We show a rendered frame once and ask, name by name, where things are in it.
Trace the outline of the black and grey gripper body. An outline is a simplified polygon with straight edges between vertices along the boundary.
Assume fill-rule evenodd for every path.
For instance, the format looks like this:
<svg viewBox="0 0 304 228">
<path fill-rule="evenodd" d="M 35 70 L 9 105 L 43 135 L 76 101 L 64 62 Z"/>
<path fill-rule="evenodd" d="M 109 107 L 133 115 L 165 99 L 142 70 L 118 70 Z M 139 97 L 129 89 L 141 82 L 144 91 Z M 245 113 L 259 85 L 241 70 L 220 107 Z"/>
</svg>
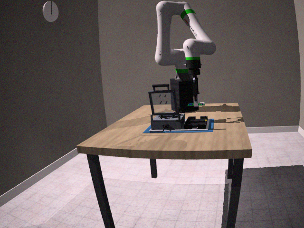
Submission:
<svg viewBox="0 0 304 228">
<path fill-rule="evenodd" d="M 200 69 L 189 69 L 188 70 L 189 75 L 192 75 L 193 78 L 197 78 L 197 75 L 200 75 Z M 197 79 L 196 79 L 197 80 Z"/>
</svg>

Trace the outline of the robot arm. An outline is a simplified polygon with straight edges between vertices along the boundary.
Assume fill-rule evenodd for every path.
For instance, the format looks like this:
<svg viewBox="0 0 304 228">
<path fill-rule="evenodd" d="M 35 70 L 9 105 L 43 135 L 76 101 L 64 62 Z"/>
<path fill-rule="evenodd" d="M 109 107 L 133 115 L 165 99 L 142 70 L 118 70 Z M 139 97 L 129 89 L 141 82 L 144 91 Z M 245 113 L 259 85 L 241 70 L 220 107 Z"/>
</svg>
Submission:
<svg viewBox="0 0 304 228">
<path fill-rule="evenodd" d="M 200 55 L 212 55 L 216 45 L 201 25 L 195 11 L 187 2 L 161 1 L 156 6 L 158 38 L 155 54 L 161 66 L 175 65 L 175 80 L 189 81 L 189 69 L 201 68 Z M 180 15 L 196 39 L 187 39 L 183 49 L 171 49 L 171 18 Z"/>
</svg>

